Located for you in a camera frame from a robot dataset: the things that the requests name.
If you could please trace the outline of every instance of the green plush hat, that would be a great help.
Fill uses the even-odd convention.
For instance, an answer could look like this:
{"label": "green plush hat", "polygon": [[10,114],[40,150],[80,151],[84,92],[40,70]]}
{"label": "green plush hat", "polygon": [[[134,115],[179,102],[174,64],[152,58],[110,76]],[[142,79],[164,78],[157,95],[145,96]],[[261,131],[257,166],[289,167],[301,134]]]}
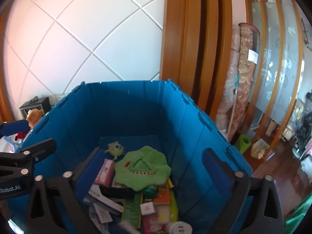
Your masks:
{"label": "green plush hat", "polygon": [[140,191],[150,185],[161,186],[170,176],[171,168],[161,152],[149,147],[131,151],[115,165],[116,183]]}

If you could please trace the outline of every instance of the blue storage crate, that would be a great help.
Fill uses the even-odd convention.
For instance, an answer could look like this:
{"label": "blue storage crate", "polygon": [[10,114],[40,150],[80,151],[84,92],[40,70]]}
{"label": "blue storage crate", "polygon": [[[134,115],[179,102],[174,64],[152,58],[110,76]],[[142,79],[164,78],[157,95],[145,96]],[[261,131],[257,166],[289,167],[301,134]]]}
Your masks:
{"label": "blue storage crate", "polygon": [[[115,141],[126,147],[125,152],[145,145],[161,151],[172,167],[179,217],[193,226],[194,233],[208,230],[228,200],[202,164],[203,151],[211,148],[234,171],[252,173],[214,122],[171,80],[83,82],[38,122],[22,148],[47,138],[57,142],[56,152],[36,164],[34,174],[45,178],[73,170],[95,147],[107,149]],[[8,201],[19,226],[27,200],[23,196]]]}

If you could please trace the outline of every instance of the black box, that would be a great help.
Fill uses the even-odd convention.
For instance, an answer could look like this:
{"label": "black box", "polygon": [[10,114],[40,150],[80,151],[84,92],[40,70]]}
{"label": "black box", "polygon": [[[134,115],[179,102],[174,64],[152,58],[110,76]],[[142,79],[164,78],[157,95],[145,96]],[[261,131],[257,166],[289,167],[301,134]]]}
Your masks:
{"label": "black box", "polygon": [[20,107],[20,111],[21,111],[23,118],[26,119],[29,110],[33,110],[33,109],[38,109],[38,110],[43,109],[44,114],[46,114],[48,111],[51,110],[49,98],[48,97],[39,98],[38,100],[30,104],[28,104],[28,102],[25,102]]}

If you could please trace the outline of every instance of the pink box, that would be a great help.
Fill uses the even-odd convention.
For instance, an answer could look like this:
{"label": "pink box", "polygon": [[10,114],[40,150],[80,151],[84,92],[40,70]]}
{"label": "pink box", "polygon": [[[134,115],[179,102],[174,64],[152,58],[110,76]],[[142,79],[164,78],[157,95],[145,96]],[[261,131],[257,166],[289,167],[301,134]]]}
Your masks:
{"label": "pink box", "polygon": [[99,171],[96,179],[94,180],[94,184],[104,185],[106,187],[110,187],[114,176],[115,169],[115,161],[110,159],[105,159],[104,164]]}

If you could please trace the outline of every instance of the white lid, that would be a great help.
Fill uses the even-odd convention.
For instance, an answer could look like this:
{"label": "white lid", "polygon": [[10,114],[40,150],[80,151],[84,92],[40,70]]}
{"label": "white lid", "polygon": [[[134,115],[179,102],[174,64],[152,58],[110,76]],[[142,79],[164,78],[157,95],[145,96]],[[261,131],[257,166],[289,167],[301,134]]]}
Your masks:
{"label": "white lid", "polygon": [[186,222],[170,222],[166,228],[169,234],[191,234],[192,227]]}

